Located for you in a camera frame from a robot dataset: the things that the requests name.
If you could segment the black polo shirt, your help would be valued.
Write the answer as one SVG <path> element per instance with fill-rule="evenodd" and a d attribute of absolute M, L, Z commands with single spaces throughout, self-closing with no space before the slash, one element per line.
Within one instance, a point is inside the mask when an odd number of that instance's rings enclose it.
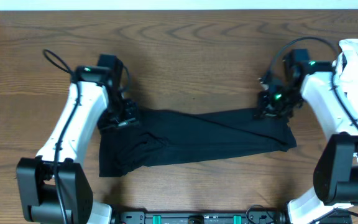
<path fill-rule="evenodd" d="M 140 124 L 101 131 L 99 176 L 143 166 L 229 159 L 296 147 L 286 118 L 256 119 L 252 108 L 205 114 L 140 111 Z"/>

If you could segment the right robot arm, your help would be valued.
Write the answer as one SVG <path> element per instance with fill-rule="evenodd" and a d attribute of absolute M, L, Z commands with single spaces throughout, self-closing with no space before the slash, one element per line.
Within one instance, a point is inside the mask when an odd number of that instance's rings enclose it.
<path fill-rule="evenodd" d="M 294 107 L 312 108 L 327 144 L 314 169 L 313 185 L 287 203 L 277 223 L 340 223 L 358 206 L 358 63 L 346 59 L 284 61 L 287 84 L 271 71 L 260 78 L 260 118 L 283 118 Z"/>

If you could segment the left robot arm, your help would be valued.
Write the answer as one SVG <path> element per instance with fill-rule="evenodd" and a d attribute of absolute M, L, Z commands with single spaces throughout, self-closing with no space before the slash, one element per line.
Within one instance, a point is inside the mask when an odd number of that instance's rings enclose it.
<path fill-rule="evenodd" d="M 16 177 L 24 219 L 34 223 L 113 223 L 112 206 L 97 202 L 83 171 L 89 141 L 101 131 L 138 124 L 137 106 L 124 98 L 126 66 L 79 66 L 67 102 L 47 142 L 21 158 Z"/>

